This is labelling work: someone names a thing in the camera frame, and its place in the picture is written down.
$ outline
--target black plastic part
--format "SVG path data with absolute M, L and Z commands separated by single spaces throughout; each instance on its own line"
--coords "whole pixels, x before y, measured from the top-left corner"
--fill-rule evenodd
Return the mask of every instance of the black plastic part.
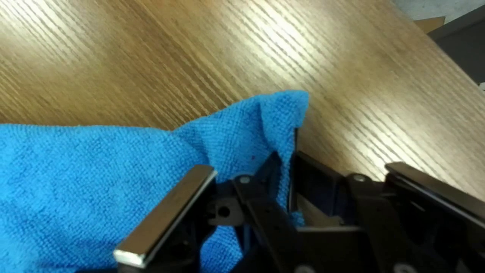
M 430 37 L 477 82 L 485 82 L 485 6 Z

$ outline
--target black mechanism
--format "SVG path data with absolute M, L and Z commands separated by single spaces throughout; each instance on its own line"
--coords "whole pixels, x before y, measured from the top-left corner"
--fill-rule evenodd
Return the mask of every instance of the black mechanism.
M 477 82 L 485 82 L 485 6 L 430 37 Z
M 134 231 L 116 251 L 120 267 L 98 272 L 198 272 L 201 246 L 216 226 L 237 231 L 243 260 L 234 272 L 484 272 L 485 204 L 407 164 L 387 169 L 386 181 L 375 182 L 296 153 L 290 205 L 281 208 L 276 155 L 255 176 L 220 185 L 211 184 L 213 169 L 198 167 L 201 176 L 189 173 L 142 223 L 164 232 L 146 238 Z M 154 219 L 167 208 L 176 208 L 172 219 Z M 293 223 L 293 213 L 304 214 L 304 226 Z M 134 247 L 140 238 L 152 247 Z

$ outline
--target wooden table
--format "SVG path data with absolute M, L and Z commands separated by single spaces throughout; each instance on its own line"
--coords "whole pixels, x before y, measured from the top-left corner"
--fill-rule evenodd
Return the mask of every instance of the wooden table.
M 5 123 L 173 129 L 290 88 L 322 163 L 485 197 L 485 94 L 387 0 L 0 0 Z

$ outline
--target metal bar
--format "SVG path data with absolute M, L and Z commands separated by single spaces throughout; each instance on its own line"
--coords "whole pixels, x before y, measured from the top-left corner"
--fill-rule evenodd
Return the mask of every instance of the metal bar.
M 146 269 L 216 175 L 217 172 L 208 166 L 196 166 L 190 170 L 179 185 L 114 251 L 117 263 Z

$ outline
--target towel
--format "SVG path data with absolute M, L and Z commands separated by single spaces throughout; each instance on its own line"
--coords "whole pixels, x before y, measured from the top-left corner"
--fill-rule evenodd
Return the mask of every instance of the towel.
M 278 152 L 278 202 L 286 207 L 295 129 L 308 94 L 257 96 L 176 131 L 120 126 L 0 126 L 0 272 L 116 267 L 113 251 L 196 164 L 217 182 Z M 202 247 L 204 272 L 242 258 L 233 228 Z

